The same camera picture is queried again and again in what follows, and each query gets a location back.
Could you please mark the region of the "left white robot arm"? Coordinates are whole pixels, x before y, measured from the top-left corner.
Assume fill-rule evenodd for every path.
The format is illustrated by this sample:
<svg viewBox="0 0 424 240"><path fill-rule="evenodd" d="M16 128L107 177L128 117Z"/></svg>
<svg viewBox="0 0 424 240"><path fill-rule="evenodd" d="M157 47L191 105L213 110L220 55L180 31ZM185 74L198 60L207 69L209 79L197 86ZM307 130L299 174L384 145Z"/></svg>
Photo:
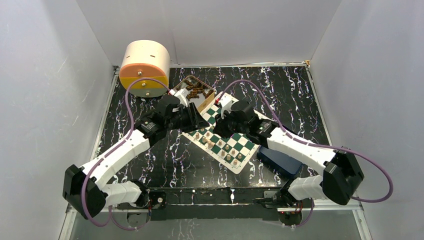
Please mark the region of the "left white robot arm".
<svg viewBox="0 0 424 240"><path fill-rule="evenodd" d="M62 196L86 220L112 205L131 203L144 208L149 205L150 190L143 183L133 179L109 184L109 180L136 156L164 139L169 131L189 133L208 126L194 103L184 105L179 98L165 95L120 142L81 167L69 166L64 174Z"/></svg>

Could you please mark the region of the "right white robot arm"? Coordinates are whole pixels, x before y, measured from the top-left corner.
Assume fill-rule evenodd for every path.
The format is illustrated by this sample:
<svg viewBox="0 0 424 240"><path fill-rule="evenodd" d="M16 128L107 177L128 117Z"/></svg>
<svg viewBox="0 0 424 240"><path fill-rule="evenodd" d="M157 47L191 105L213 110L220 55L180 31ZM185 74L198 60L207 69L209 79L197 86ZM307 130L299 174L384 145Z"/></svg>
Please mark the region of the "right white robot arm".
<svg viewBox="0 0 424 240"><path fill-rule="evenodd" d="M315 176L296 178L286 183L279 197L288 207L295 207L304 199L328 199L346 205L364 179L355 156L346 148L332 150L316 147L311 141L290 137L270 119L259 118L245 100L216 100L221 112L215 116L213 133L222 138L244 134L256 145L283 153L311 168Z"/></svg>

